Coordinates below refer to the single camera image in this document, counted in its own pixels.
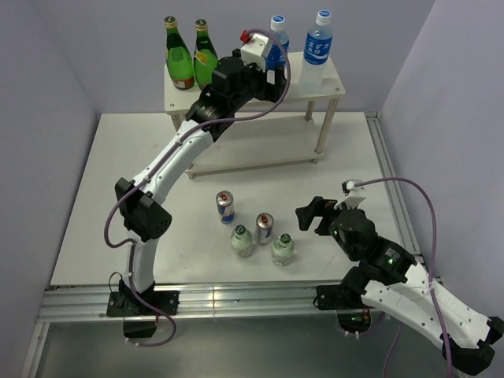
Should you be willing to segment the large pocari sweat bottle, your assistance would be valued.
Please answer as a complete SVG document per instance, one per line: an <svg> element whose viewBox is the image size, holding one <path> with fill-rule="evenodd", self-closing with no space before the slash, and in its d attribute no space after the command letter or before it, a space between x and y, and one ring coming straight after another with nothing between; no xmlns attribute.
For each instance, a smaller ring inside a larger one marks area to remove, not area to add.
<svg viewBox="0 0 504 378"><path fill-rule="evenodd" d="M331 19L330 11L319 10L315 24L306 33L299 78L299 85L306 93L316 93L321 89L324 67L332 46Z"/></svg>

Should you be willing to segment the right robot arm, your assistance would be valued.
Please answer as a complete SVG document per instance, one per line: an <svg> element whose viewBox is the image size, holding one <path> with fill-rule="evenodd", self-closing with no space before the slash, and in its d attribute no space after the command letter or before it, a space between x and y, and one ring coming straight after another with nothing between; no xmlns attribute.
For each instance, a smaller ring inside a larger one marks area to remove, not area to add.
<svg viewBox="0 0 504 378"><path fill-rule="evenodd" d="M470 376L487 369L503 335L503 321L471 309L437 281L397 243L376 232L362 209L316 196L295 210L305 231L331 236L355 266L336 285L319 285L320 310L374 307L415 329L442 351L454 368Z"/></svg>

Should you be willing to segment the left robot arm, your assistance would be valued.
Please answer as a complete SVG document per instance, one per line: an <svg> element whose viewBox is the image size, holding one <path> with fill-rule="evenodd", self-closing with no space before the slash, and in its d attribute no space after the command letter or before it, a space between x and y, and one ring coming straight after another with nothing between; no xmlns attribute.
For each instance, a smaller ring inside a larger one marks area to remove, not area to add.
<svg viewBox="0 0 504 378"><path fill-rule="evenodd" d="M130 243L126 281L120 289L125 305L135 314L150 311L154 304L154 259L158 240L168 230L172 217L163 207L170 189L191 163L212 146L236 121L236 112L251 99L278 106L291 82L288 62L276 66L274 82L267 72L234 50L221 58L213 70L212 82L185 115L164 150L131 180L119 179L115 185L117 204Z"/></svg>

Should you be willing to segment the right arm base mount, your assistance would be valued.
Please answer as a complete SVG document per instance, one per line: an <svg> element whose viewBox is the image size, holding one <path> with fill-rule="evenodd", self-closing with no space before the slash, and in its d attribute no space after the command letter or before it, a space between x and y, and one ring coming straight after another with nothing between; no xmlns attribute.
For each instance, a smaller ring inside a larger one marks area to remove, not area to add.
<svg viewBox="0 0 504 378"><path fill-rule="evenodd" d="M339 332L345 337L351 335L359 339L373 332L386 319L384 313L373 313L372 307L364 305L357 294L340 284L316 286L312 304L320 311L333 311Z"/></svg>

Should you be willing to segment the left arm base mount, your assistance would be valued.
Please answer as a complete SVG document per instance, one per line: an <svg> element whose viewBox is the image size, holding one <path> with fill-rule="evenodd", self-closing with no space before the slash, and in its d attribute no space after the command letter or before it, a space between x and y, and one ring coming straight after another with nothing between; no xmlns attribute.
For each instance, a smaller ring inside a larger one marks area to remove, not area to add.
<svg viewBox="0 0 504 378"><path fill-rule="evenodd" d="M178 291L154 291L145 300L163 313L174 316L178 309L179 294ZM154 336L159 321L163 318L159 312L139 302L134 295L119 291L113 291L109 295L106 317L122 319L124 336L140 343L146 343Z"/></svg>

